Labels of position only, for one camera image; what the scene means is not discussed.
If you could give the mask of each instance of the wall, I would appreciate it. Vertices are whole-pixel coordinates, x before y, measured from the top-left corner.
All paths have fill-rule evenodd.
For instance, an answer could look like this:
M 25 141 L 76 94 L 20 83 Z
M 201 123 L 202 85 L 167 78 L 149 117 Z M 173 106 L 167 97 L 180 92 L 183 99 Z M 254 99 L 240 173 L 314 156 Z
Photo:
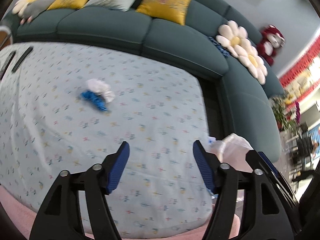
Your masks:
M 313 96 L 303 100 L 303 102 L 300 104 L 300 112 L 303 113 L 304 111 L 308 110 L 316 103 L 317 100 L 320 100 L 320 90 L 317 90 Z
M 10 6 L 9 6 L 8 9 L 6 10 L 6 12 L 4 13 L 3 18 L 5 17 L 5 15 L 6 15 L 9 11 L 11 11 L 11 10 L 14 8 L 14 5 L 15 5 L 15 3 L 16 3 L 17 1 L 18 1 L 18 0 L 13 0 L 13 1 L 12 1 L 12 3 L 10 4 Z
M 298 59 L 320 27 L 320 19 L 306 0 L 225 0 L 240 11 L 255 27 L 272 24 L 286 38 L 276 57 L 273 71 L 279 77 Z

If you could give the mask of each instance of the mattress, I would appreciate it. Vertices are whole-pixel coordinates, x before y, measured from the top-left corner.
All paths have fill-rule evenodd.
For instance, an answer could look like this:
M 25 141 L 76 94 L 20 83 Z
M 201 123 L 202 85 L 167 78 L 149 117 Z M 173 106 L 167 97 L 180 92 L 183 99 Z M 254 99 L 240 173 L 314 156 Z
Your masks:
M 13 50 L 0 83 L 0 183 L 15 199 L 37 212 L 61 170 L 86 171 L 127 141 L 128 163 L 107 196 L 121 237 L 169 237 L 206 222 L 211 195 L 192 144 L 207 142 L 208 128 L 195 77 L 137 55 L 69 43 L 14 44 L 0 52 L 2 64 Z M 91 78 L 116 94 L 106 112 L 80 96 Z M 80 204 L 90 233 L 82 193 Z

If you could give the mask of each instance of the red plush toy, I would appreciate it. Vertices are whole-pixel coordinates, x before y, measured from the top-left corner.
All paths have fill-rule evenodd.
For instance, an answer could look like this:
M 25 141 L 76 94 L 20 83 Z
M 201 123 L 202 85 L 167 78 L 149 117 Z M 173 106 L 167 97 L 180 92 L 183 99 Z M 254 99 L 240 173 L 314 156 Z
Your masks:
M 272 66 L 274 62 L 272 57 L 277 55 L 277 49 L 284 46 L 285 39 L 282 33 L 273 25 L 266 27 L 261 34 L 262 40 L 257 45 L 258 54 Z

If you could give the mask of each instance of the pink rug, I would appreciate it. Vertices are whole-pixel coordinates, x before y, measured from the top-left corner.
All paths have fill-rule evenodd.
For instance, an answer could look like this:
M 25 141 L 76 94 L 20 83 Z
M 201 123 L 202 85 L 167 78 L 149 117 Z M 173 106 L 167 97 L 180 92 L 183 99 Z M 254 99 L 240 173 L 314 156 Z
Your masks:
M 8 216 L 14 223 L 14 225 L 17 227 L 17 229 L 25 236 L 26 239 L 29 239 L 31 228 L 33 225 L 33 222 L 36 218 L 36 213 L 27 208 L 26 206 L 22 205 L 20 202 L 18 202 L 13 196 L 10 195 L 10 193 L 7 192 L 7 190 L 0 186 L 0 202 L 4 208 L 4 210 L 7 212 Z M 204 232 L 207 228 L 208 222 L 206 222 L 203 226 L 193 229 L 191 231 L 178 234 L 176 236 L 171 236 L 167 238 L 161 238 L 167 239 L 167 240 L 201 240 Z M 229 238 L 235 237 L 238 235 L 240 229 L 240 219 L 238 216 L 234 216 L 232 228 L 230 232 Z M 94 238 L 91 234 L 86 234 L 88 237 Z

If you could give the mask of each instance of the plastic bag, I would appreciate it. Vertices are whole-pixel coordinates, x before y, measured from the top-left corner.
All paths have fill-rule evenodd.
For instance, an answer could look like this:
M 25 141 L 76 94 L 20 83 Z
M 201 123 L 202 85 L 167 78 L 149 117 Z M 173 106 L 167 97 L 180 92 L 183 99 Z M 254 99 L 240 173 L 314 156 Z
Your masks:
M 222 141 L 217 140 L 209 144 L 207 152 L 215 154 L 221 163 L 228 163 L 238 171 L 252 172 L 245 161 L 245 156 L 250 150 L 253 148 L 246 139 L 232 133 Z

